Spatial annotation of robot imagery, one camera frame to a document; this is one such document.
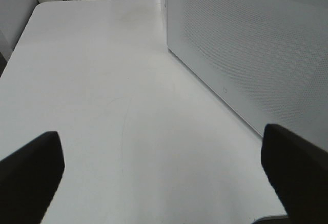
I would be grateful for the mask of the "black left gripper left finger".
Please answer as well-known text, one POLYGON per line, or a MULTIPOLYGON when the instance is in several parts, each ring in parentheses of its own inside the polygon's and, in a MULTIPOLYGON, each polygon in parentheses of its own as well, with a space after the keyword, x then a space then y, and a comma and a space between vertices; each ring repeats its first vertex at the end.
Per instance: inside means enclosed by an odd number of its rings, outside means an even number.
POLYGON ((41 223, 62 179, 59 134, 48 131, 1 160, 1 223, 41 223))

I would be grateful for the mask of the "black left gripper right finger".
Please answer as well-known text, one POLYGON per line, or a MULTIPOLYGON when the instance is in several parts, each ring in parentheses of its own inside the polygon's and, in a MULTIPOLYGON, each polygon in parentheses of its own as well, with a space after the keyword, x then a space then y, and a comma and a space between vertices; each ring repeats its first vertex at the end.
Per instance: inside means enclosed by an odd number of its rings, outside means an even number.
POLYGON ((291 223, 327 223, 326 151, 278 124, 267 124, 261 164, 291 223))

